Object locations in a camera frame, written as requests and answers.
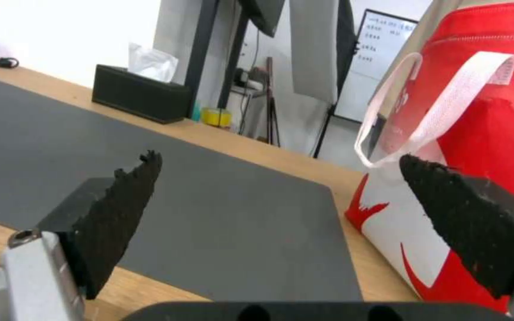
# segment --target whiteboard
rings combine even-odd
[[[369,100],[417,21],[367,9],[335,115],[361,122]]]

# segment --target yellow tape roll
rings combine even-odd
[[[231,113],[225,109],[203,108],[201,120],[204,124],[228,128],[231,124]]]

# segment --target red and white bag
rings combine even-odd
[[[368,169],[347,218],[424,299],[475,303],[506,311],[462,266],[434,231],[402,178],[404,154],[488,177],[514,195],[514,4],[457,10],[442,20],[413,63],[412,74],[371,157],[367,138],[394,71],[369,104],[355,142]]]

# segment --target black tissue box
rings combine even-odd
[[[191,90],[129,73],[125,68],[96,65],[92,101],[162,124],[187,116]]]

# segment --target gray desk mat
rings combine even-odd
[[[34,226],[88,177],[164,163],[120,266],[213,300],[361,300],[326,186],[0,82],[0,224]]]

